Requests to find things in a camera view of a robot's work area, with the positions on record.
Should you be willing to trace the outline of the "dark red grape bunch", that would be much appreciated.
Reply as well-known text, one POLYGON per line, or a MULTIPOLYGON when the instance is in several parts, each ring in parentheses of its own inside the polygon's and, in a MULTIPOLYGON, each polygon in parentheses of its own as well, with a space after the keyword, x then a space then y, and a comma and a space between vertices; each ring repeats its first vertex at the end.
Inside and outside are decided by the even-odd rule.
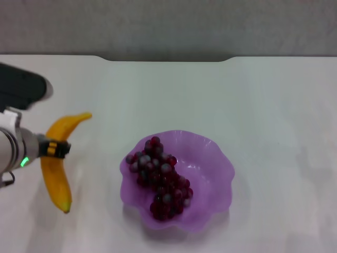
POLYGON ((137 175, 136 183, 155 193, 150 205, 154 219, 172 219, 190 206, 194 195, 191 183, 177 173, 177 158, 164 152, 158 136, 148 139, 142 151, 127 155, 125 162, 129 172, 137 175))

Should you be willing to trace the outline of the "purple translucent wavy bowl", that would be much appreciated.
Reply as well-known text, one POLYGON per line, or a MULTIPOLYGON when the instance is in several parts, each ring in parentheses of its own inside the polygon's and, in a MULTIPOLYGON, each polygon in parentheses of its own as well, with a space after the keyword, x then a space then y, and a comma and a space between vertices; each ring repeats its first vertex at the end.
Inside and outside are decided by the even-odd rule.
POLYGON ((231 183, 234 168, 220 147, 212 140, 192 132, 171 130, 157 133, 164 150, 177 158, 176 170, 187 177, 194 191, 191 205, 168 221, 155 220, 150 212, 154 192, 137 185, 125 161, 120 163, 121 201, 135 208, 144 224, 161 230, 177 227, 187 232, 202 230, 217 213, 225 213, 232 203, 231 183))

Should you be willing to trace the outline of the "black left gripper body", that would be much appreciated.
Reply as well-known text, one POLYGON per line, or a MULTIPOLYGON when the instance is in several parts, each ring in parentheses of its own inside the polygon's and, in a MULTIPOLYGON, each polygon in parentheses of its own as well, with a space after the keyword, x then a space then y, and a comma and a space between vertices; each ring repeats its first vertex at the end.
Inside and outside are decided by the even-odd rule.
POLYGON ((56 141, 44 135, 38 136, 38 156, 64 159, 65 142, 56 141))

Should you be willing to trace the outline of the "yellow banana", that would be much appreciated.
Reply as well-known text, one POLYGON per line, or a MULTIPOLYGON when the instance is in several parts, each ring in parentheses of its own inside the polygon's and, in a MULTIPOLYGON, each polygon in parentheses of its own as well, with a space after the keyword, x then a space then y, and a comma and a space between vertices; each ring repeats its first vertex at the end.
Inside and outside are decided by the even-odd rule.
MULTIPOLYGON (((92 114, 89 112, 63 116, 50 126, 45 136, 56 141, 67 142, 68 137, 76 127, 91 117, 92 114)), ((52 203, 62 212, 69 213, 72 193, 64 170, 64 159, 41 157, 40 163, 46 189, 52 203)))

